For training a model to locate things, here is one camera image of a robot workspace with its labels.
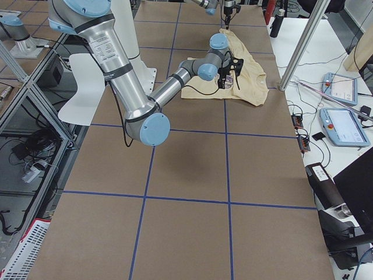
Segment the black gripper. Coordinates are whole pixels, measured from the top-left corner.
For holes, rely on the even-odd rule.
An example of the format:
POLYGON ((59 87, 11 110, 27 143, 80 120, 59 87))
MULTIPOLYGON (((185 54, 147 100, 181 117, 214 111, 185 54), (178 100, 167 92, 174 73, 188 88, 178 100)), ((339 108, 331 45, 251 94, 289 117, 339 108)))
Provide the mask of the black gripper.
POLYGON ((224 24, 226 29, 230 27, 230 21, 233 13, 239 13, 241 6, 236 2, 236 0, 223 0, 223 13, 225 15, 224 24))
POLYGON ((228 59, 227 65, 222 66, 218 69, 219 78, 217 80, 217 86, 219 89, 225 88, 225 82, 227 79, 227 76, 230 74, 231 71, 234 71, 234 76, 236 82, 238 82, 238 77, 241 74, 242 67, 244 65, 244 60, 232 57, 228 59))

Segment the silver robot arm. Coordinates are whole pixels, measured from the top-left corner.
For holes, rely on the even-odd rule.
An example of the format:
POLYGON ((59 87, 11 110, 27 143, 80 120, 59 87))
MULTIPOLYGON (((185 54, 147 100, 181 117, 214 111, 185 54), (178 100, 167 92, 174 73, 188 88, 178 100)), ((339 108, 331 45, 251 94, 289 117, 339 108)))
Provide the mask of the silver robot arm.
POLYGON ((230 27, 231 20, 241 10, 241 5, 236 3, 235 0, 192 0, 192 2, 205 9, 208 15, 214 15, 218 5, 220 5, 220 12, 222 13, 220 17, 227 30, 230 27))
POLYGON ((104 80, 125 108, 124 134, 148 146, 167 139, 170 121, 160 110, 194 76, 204 81, 217 78, 222 89, 228 73, 239 75, 244 63, 233 56, 227 36, 217 33, 205 57, 182 61, 157 89, 144 89, 140 68, 127 55, 138 46, 129 1, 49 1, 48 7, 50 28, 79 36, 90 46, 104 80))

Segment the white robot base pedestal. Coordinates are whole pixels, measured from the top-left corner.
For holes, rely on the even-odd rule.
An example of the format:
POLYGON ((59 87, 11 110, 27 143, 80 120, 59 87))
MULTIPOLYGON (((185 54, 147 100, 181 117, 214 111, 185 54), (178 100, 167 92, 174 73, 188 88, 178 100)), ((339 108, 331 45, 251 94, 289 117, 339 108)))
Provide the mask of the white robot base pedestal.
MULTIPOLYGON (((130 2, 113 0, 111 11, 115 16, 114 30, 119 41, 142 88, 149 94, 154 87, 157 69, 148 68, 141 60, 130 2)), ((60 109, 58 118, 65 123, 89 126, 105 91, 104 76, 88 53, 72 54, 69 62, 78 89, 60 109)))

